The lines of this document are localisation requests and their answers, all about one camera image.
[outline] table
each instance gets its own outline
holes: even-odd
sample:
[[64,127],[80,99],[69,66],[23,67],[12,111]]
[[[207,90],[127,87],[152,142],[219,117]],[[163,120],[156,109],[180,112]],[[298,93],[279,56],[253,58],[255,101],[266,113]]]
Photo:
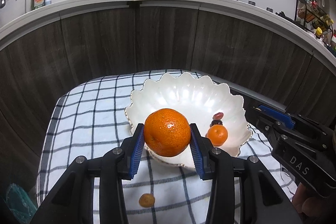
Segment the table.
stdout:
[[[164,73],[175,77],[182,70],[160,70],[97,78],[83,83],[62,96],[52,114],[44,141],[37,177],[37,201],[41,204],[69,164],[79,155],[88,159],[103,156],[130,136],[124,113],[133,89],[141,90],[146,79],[159,80]],[[241,147],[240,158],[260,158],[286,195],[296,190],[291,174],[272,156],[265,136],[249,125],[252,138]],[[239,180],[235,180],[235,222],[240,221]],[[184,168],[162,165],[144,150],[138,174],[123,181],[126,210],[130,224],[200,224],[206,219],[211,181]],[[142,208],[138,200],[152,193],[155,206]],[[99,223],[99,178],[94,182],[93,219]]]

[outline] white countertop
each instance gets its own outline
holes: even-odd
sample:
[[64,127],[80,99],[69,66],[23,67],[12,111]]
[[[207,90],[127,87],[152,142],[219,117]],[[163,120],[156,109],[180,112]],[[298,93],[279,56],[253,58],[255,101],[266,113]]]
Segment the white countertop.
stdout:
[[[296,43],[295,38],[297,38],[298,41],[300,41],[297,43],[300,47],[304,49],[313,49],[313,53],[315,52],[320,56],[320,58],[318,56],[317,58],[321,62],[323,62],[330,70],[336,71],[336,58],[304,30],[276,14],[238,0],[65,0],[28,12],[9,22],[0,28],[0,40],[8,35],[15,35],[17,39],[28,32],[27,30],[23,30],[24,26],[27,24],[32,25],[35,21],[41,21],[43,18],[50,15],[55,16],[54,18],[56,19],[53,20],[55,21],[61,19],[62,13],[66,13],[67,11],[69,11],[69,14],[71,15],[70,11],[74,10],[73,8],[76,8],[75,10],[81,10],[81,8],[83,8],[83,10],[94,11],[95,8],[87,8],[88,5],[92,6],[93,4],[106,4],[107,6],[109,4],[114,4],[120,5],[120,7],[125,7],[127,1],[142,1],[143,4],[152,3],[152,5],[158,6],[164,5],[210,10],[211,12],[226,14],[252,22],[256,25],[273,30],[277,34],[292,40],[294,43]],[[22,32],[22,35],[16,35],[16,32]],[[6,47],[9,43],[10,42],[0,42],[0,50]]]

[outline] metal screw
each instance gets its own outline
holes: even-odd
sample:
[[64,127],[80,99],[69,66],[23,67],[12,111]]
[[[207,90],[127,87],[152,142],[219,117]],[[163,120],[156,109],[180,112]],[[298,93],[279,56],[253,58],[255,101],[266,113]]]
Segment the metal screw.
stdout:
[[259,159],[256,156],[250,156],[249,160],[253,162],[254,164],[259,161]]
[[214,147],[213,149],[211,149],[211,152],[214,153],[215,155],[218,155],[222,152],[222,150],[218,147]]
[[85,161],[85,158],[83,156],[79,156],[79,157],[76,158],[76,162],[78,164],[82,164],[84,161]]
[[113,148],[112,153],[119,155],[123,150],[120,147]]

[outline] yellow lid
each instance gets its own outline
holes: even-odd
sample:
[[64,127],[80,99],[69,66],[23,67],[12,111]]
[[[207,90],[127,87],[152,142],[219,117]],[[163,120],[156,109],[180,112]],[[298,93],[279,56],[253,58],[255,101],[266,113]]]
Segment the yellow lid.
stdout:
[[318,36],[322,35],[322,30],[321,30],[320,27],[318,27],[318,28],[316,29],[316,35],[318,35]]

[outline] white bowl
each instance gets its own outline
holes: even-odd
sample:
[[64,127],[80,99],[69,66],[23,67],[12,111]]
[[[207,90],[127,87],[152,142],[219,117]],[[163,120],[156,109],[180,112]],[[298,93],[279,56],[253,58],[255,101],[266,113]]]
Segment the white bowl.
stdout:
[[[228,131],[228,138],[219,148],[231,156],[238,156],[240,147],[252,136],[247,128],[243,97],[232,95],[227,84],[214,84],[207,75],[196,79],[188,72],[179,77],[165,73],[159,81],[147,79],[142,90],[132,91],[131,101],[131,105],[125,108],[125,115],[131,124],[131,135],[151,113],[172,108],[182,113],[189,123],[196,123],[203,137],[210,128],[213,115],[223,112],[222,122]],[[195,169],[189,146],[175,157],[159,156],[146,144],[145,149],[159,162]]]

